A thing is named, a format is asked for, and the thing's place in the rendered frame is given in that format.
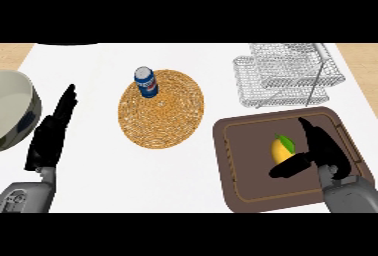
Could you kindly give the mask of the grey-green bowl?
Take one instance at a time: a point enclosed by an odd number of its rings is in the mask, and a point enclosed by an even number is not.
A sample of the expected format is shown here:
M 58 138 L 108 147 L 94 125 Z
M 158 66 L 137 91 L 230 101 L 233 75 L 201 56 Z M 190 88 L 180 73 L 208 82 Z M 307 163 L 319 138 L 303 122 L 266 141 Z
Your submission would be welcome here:
M 41 115 L 41 100 L 27 75 L 0 70 L 0 151 L 30 135 Z

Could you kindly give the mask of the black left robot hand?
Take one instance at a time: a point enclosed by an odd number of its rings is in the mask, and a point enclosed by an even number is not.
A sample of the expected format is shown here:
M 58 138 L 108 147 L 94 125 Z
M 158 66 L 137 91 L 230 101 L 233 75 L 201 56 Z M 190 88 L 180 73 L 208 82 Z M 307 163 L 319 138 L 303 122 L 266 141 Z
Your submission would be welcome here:
M 25 162 L 27 171 L 58 165 L 65 132 L 77 103 L 75 85 L 71 84 L 62 94 L 53 114 L 44 117 L 34 130 Z

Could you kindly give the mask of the yellow lemon with green leaf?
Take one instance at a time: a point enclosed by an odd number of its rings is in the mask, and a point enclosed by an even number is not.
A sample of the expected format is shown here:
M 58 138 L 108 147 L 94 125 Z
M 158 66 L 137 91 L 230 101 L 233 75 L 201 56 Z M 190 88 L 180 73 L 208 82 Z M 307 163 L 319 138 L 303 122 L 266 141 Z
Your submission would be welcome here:
M 275 164 L 281 164 L 295 155 L 295 142 L 285 135 L 275 135 L 270 153 Z

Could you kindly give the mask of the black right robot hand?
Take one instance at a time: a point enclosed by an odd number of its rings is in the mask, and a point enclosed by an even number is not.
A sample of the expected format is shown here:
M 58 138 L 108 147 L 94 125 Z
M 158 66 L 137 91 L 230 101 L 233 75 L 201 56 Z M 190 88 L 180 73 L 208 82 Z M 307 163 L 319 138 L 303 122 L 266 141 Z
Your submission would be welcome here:
M 269 172 L 270 177 L 289 178 L 309 169 L 312 164 L 316 164 L 317 167 L 335 166 L 337 171 L 331 178 L 344 179 L 350 175 L 351 165 L 337 142 L 326 131 L 319 126 L 313 126 L 303 117 L 298 121 L 306 133 L 309 151 L 297 153 L 279 163 Z

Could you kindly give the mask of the brown tray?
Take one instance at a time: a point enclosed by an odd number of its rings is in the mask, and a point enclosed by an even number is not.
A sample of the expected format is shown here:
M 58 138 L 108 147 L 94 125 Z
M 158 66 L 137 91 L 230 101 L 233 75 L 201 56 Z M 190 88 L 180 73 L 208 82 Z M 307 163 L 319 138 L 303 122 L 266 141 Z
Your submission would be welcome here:
M 224 202 L 229 209 L 263 212 L 323 201 L 317 169 L 294 177 L 273 178 L 272 142 L 278 135 L 295 143 L 298 153 L 309 150 L 300 121 L 322 127 L 338 144 L 351 165 L 351 173 L 372 180 L 356 144 L 337 113 L 326 107 L 303 108 L 219 120 L 213 126 L 214 148 Z

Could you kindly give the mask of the round woven wicker placemat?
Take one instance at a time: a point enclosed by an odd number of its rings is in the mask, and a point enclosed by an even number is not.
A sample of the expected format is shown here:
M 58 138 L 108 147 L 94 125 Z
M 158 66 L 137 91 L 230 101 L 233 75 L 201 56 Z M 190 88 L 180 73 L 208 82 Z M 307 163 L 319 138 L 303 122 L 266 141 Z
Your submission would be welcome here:
M 118 124 L 130 141 L 148 149 L 180 144 L 195 133 L 204 116 L 204 94 L 195 80 L 176 70 L 154 71 L 158 94 L 145 98 L 136 83 L 118 103 Z

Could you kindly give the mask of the blue can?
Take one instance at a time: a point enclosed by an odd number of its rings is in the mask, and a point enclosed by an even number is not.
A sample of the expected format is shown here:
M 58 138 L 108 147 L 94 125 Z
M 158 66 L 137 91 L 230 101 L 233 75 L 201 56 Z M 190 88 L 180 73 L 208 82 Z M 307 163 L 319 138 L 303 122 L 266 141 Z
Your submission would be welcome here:
M 154 71 L 142 66 L 134 71 L 134 82 L 145 98 L 152 98 L 158 94 L 158 85 Z

